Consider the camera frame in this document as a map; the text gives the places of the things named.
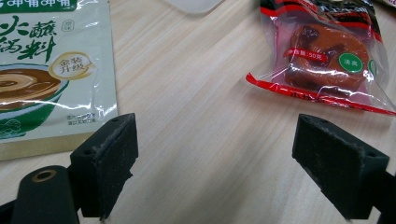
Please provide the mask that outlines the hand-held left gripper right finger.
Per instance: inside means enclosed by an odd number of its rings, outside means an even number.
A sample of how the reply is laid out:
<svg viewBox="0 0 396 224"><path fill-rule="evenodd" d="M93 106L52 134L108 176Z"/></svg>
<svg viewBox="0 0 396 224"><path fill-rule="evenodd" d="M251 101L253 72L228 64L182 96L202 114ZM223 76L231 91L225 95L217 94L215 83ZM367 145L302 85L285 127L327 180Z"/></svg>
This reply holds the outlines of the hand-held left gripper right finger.
<svg viewBox="0 0 396 224"><path fill-rule="evenodd" d="M346 219L390 219L389 156L326 119L298 117L292 157Z"/></svg>

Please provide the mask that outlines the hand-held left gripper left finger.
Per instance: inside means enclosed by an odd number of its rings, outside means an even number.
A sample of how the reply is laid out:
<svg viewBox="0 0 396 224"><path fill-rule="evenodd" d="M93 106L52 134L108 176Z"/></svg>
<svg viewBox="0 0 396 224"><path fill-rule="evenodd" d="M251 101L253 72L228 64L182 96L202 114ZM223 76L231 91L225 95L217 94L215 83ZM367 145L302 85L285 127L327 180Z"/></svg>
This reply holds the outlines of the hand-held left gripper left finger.
<svg viewBox="0 0 396 224"><path fill-rule="evenodd" d="M109 217L137 158L134 113L109 120L70 155L84 217Z"/></svg>

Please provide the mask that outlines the red clear snack packet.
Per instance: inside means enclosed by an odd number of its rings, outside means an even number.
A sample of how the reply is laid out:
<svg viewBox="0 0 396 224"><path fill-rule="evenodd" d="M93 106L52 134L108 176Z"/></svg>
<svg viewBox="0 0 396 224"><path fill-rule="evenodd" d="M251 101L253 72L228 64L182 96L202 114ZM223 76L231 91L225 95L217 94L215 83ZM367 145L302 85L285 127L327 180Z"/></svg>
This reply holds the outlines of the red clear snack packet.
<svg viewBox="0 0 396 224"><path fill-rule="evenodd" d="M260 0L274 68L246 80L279 94L396 117L370 0Z"/></svg>

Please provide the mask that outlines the green and white sauce packet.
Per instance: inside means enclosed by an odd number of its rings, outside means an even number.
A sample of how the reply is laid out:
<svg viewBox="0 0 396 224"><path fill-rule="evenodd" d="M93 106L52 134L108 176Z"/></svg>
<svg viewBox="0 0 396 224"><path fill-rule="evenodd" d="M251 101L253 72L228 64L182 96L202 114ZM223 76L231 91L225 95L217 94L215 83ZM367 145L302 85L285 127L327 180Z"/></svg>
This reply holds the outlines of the green and white sauce packet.
<svg viewBox="0 0 396 224"><path fill-rule="evenodd" d="M117 114L109 0L0 0L0 161L73 150Z"/></svg>

